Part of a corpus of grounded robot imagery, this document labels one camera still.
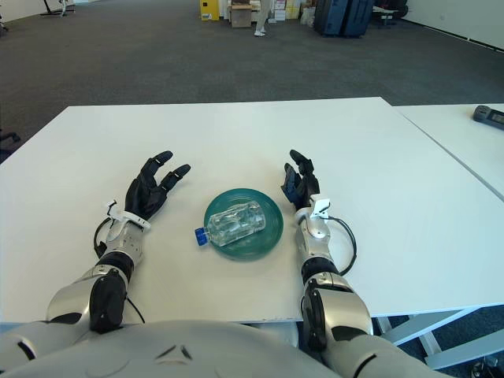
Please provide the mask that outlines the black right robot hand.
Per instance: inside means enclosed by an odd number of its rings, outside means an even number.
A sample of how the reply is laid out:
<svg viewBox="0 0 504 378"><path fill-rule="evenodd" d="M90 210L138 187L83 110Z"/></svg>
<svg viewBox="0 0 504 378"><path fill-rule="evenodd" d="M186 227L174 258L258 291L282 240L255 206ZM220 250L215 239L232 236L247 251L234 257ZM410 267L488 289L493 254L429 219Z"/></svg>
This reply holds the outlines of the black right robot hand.
<svg viewBox="0 0 504 378"><path fill-rule="evenodd" d="M313 163L296 150L290 150L290 156L298 169L289 163L284 165L285 178L280 188L297 210L309 208L311 196L320 194L319 183L313 173Z"/></svg>

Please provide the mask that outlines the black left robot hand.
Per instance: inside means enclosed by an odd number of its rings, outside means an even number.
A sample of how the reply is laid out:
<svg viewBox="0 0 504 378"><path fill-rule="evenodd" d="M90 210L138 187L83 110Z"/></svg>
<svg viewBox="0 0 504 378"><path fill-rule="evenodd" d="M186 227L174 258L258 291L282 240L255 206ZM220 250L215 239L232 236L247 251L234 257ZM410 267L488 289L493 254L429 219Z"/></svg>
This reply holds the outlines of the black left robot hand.
<svg viewBox="0 0 504 378"><path fill-rule="evenodd" d="M148 221L164 204L168 193L191 170L189 164L169 172L160 183L155 174L173 156L169 150L150 157L128 188L124 210Z"/></svg>

